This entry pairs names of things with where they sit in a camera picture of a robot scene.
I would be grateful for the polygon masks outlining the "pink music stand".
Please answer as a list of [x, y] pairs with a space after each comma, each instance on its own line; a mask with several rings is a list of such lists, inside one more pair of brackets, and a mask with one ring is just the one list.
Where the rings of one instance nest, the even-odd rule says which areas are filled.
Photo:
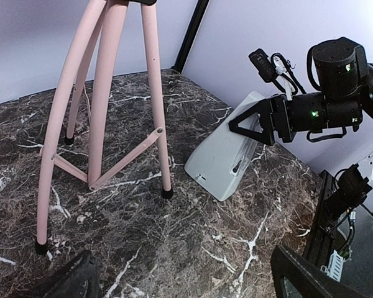
[[[37, 198], [37, 235], [35, 239], [35, 252], [38, 255], [44, 255], [48, 251], [48, 210], [53, 169], [56, 166], [87, 183], [89, 189], [94, 191], [146, 149], [156, 144], [162, 173], [162, 197], [169, 199], [173, 196], [168, 160], [155, 1], [140, 1], [154, 130], [106, 173], [101, 172], [109, 93], [128, 5], [129, 1], [90, 1], [68, 50], [55, 90], [44, 145], [40, 151], [41, 166]], [[57, 153], [57, 147], [65, 119], [68, 121], [66, 143], [68, 145], [73, 143], [80, 97], [95, 50], [98, 51], [98, 56], [89, 114], [88, 170], [83, 172], [62, 158]]]

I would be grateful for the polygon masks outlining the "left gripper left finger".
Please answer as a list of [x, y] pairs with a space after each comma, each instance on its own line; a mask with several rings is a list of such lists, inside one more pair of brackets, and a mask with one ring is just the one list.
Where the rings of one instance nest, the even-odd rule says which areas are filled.
[[99, 268], [92, 252], [84, 250], [46, 283], [45, 297], [98, 297]]

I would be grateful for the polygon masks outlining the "white metronome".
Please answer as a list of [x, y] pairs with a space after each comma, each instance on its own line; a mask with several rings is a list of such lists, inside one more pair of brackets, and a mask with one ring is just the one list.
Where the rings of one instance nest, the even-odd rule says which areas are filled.
[[236, 191], [258, 144], [251, 138], [231, 132], [228, 123], [263, 98], [256, 91], [249, 93], [197, 146], [184, 166], [185, 172], [220, 202]]

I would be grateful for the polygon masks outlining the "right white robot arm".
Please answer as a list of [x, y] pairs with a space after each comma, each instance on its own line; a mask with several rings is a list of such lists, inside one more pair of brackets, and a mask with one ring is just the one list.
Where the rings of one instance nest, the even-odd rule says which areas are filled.
[[[342, 138], [347, 127], [358, 130], [363, 113], [373, 119], [373, 64], [368, 65], [368, 75], [352, 96], [336, 100], [329, 92], [293, 96], [285, 94], [259, 100], [228, 123], [230, 131], [249, 137], [266, 145], [274, 144], [274, 133], [285, 143], [290, 143], [296, 133], [308, 135], [322, 133], [325, 129], [341, 128], [341, 133], [308, 137], [311, 143], [332, 138]], [[338, 189], [325, 202], [325, 211], [338, 219], [348, 209], [363, 203], [373, 185], [373, 150], [343, 170]]]

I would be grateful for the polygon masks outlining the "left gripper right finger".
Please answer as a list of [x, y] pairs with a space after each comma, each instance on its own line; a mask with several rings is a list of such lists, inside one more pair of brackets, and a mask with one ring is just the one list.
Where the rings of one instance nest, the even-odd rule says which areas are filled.
[[277, 297], [363, 297], [325, 275], [287, 246], [275, 247], [270, 265]]

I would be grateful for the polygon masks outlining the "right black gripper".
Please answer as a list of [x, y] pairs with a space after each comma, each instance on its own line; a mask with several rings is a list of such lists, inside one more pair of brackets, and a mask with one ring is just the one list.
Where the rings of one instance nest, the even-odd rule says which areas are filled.
[[[259, 114], [261, 132], [245, 129], [239, 124], [248, 117]], [[294, 96], [288, 100], [286, 95], [272, 96], [257, 101], [253, 106], [233, 118], [228, 123], [231, 132], [251, 138], [265, 145], [274, 145], [274, 132], [285, 143], [290, 143], [297, 132], [321, 133], [324, 129], [341, 128], [341, 134], [307, 140], [311, 143], [329, 138], [341, 138], [346, 128], [353, 131], [362, 123], [362, 108], [357, 100], [333, 101], [326, 99], [322, 93], [311, 93]]]

